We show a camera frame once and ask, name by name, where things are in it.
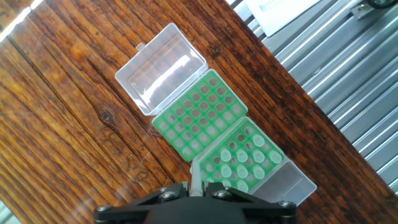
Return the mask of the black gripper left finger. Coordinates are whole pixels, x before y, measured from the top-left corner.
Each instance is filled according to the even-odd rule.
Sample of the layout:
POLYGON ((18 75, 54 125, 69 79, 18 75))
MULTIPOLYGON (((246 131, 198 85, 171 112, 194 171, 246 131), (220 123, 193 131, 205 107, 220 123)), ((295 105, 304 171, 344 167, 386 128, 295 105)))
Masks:
POLYGON ((188 182, 171 184, 129 204, 100 205, 94 211, 94 224, 144 223, 153 208, 166 202, 188 197, 188 187, 188 182))

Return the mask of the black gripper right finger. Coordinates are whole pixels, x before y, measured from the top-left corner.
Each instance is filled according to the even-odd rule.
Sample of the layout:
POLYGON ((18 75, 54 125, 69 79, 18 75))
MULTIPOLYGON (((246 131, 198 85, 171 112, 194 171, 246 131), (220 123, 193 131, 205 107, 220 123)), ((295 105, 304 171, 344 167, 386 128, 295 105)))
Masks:
POLYGON ((209 183, 203 208, 208 223, 297 224, 297 206, 291 201, 268 202, 221 183, 209 183))

